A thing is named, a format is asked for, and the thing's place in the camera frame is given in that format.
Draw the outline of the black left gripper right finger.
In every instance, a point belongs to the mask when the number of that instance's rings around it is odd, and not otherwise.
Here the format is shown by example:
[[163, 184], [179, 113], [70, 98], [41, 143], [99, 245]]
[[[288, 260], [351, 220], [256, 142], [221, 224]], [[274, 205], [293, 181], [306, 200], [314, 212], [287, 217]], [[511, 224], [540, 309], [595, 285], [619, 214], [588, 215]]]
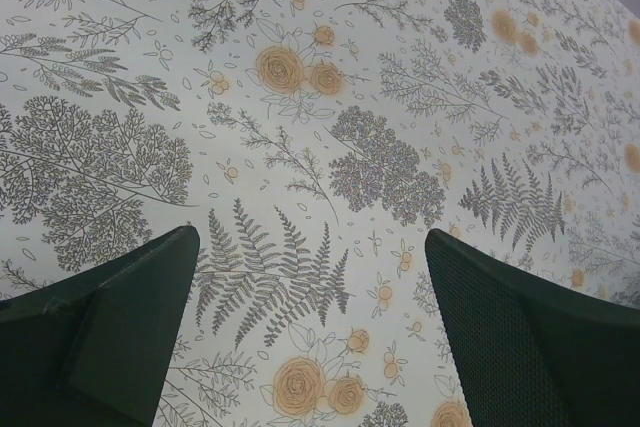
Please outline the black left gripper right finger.
[[522, 271], [448, 233], [431, 283], [475, 426], [636, 426], [639, 312]]

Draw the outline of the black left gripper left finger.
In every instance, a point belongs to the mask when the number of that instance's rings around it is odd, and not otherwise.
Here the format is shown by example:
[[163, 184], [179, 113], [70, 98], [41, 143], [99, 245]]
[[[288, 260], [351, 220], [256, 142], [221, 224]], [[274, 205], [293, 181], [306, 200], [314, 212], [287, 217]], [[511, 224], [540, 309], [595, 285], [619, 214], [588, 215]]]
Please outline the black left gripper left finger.
[[152, 425], [199, 247], [180, 226], [2, 301], [2, 425]]

